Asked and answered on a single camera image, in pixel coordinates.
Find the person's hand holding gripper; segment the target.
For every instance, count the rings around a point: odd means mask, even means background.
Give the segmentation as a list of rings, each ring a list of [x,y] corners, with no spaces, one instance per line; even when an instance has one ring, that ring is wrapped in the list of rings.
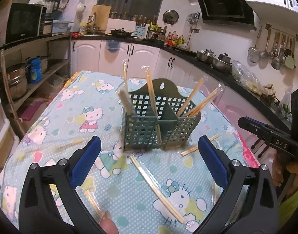
[[[294,175],[294,179],[287,188],[287,199],[294,195],[298,190],[298,162],[288,162],[282,166],[278,152],[275,152],[272,163],[272,179],[274,185],[281,187],[285,183],[285,180],[292,174]]]

